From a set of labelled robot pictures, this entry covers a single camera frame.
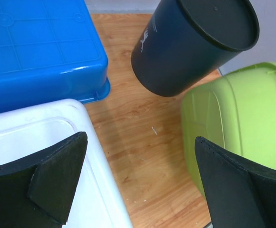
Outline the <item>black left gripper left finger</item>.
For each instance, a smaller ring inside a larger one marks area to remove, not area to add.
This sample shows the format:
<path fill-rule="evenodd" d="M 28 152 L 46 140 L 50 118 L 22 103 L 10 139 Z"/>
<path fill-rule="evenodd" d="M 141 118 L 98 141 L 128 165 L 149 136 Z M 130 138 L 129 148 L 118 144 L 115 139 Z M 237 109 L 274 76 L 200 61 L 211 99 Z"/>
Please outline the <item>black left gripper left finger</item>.
<path fill-rule="evenodd" d="M 66 225 L 86 156 L 78 132 L 41 151 L 0 165 L 0 228 Z"/>

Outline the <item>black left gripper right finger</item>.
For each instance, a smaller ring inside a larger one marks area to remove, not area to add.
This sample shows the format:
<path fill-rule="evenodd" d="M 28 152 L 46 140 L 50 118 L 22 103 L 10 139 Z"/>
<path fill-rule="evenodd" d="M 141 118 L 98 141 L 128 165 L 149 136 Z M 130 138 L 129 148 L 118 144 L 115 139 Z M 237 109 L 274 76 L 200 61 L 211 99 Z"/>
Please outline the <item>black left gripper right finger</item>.
<path fill-rule="evenodd" d="M 195 155 L 215 228 L 276 228 L 276 170 L 204 137 Z"/>

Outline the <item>large white plastic tub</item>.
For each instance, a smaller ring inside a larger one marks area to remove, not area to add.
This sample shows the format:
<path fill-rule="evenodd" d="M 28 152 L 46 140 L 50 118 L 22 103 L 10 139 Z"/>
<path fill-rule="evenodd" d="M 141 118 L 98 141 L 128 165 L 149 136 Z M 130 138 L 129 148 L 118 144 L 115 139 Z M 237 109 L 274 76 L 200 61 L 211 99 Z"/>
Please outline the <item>large white plastic tub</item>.
<path fill-rule="evenodd" d="M 68 228 L 130 228 L 132 223 L 114 176 L 82 103 L 73 99 L 0 114 L 0 165 L 50 147 L 77 132 L 87 152 Z"/>

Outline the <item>lime green plastic tub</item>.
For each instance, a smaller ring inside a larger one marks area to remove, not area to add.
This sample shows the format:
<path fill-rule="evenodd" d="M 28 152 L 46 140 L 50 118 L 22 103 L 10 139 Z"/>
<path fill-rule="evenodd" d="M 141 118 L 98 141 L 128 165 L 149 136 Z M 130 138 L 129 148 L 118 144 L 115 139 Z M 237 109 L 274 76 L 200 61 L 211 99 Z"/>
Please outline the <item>lime green plastic tub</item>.
<path fill-rule="evenodd" d="M 198 136 L 276 170 L 276 63 L 247 66 L 191 89 L 181 102 L 181 124 L 187 170 L 199 192 Z"/>

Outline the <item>blue plastic tub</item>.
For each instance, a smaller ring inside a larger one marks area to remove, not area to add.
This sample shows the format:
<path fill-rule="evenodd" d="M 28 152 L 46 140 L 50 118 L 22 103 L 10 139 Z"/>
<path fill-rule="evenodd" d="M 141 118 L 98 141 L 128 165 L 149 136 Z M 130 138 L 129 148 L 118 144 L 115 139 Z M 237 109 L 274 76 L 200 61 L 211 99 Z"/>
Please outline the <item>blue plastic tub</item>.
<path fill-rule="evenodd" d="M 0 113 L 110 92 L 108 57 L 82 0 L 0 0 Z"/>

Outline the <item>black round bucket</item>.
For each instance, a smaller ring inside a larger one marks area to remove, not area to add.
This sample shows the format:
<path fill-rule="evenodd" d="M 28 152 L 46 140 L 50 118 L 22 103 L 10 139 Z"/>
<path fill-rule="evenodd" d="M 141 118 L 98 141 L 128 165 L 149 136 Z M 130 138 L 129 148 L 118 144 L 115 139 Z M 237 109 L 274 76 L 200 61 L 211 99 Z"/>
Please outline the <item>black round bucket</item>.
<path fill-rule="evenodd" d="M 132 51 L 132 69 L 152 93 L 176 96 L 251 49 L 259 32 L 248 0 L 162 0 Z"/>

